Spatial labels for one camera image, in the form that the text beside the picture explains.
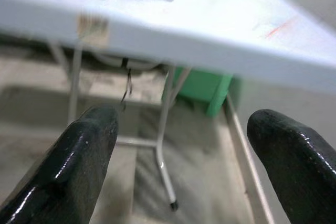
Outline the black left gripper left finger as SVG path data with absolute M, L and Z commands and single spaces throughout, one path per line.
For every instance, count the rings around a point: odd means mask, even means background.
M 116 109 L 90 107 L 1 204 L 1 223 L 89 223 L 117 136 Z

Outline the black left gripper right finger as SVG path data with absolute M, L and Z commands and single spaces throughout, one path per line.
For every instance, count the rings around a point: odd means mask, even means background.
M 319 133 L 261 109 L 247 136 L 291 223 L 335 223 L 335 149 Z

